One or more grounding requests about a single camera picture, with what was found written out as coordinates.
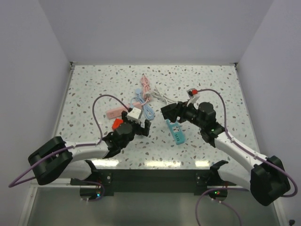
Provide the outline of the teal power strip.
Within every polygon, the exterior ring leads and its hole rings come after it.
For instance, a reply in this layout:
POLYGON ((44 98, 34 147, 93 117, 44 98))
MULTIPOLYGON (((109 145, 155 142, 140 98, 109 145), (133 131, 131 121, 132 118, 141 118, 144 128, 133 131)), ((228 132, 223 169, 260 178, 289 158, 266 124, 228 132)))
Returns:
POLYGON ((185 136, 183 134, 183 131, 182 131, 178 121, 171 122, 170 120, 167 119, 166 124, 170 130, 172 137, 174 138, 176 145, 184 144, 185 136))

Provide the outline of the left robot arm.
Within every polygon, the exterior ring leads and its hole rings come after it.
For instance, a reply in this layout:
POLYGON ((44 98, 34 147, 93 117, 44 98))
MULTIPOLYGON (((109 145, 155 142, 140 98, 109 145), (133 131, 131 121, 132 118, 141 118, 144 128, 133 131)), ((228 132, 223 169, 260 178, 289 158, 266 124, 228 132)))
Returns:
POLYGON ((122 112, 122 123, 101 139, 101 142, 67 142, 61 136, 47 141, 28 157, 39 185, 47 185, 61 177, 72 162, 109 159, 118 155, 136 135, 147 137, 151 122, 140 122, 133 112, 122 112))

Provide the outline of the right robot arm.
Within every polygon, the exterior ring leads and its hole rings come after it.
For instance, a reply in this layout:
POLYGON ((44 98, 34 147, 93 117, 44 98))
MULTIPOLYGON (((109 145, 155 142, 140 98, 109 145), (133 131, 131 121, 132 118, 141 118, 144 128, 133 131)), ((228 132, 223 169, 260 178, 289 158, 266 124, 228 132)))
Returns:
POLYGON ((232 182, 251 192, 257 202, 268 206, 290 189, 288 176, 281 160, 267 157, 242 144, 228 133, 216 120, 216 111, 209 102, 203 102, 196 108, 187 102, 178 102, 161 108, 164 119, 171 122, 190 122, 200 128, 200 134, 206 143, 217 148, 237 161, 249 173, 246 179, 232 179, 222 169, 210 172, 210 181, 220 185, 224 181, 232 182))

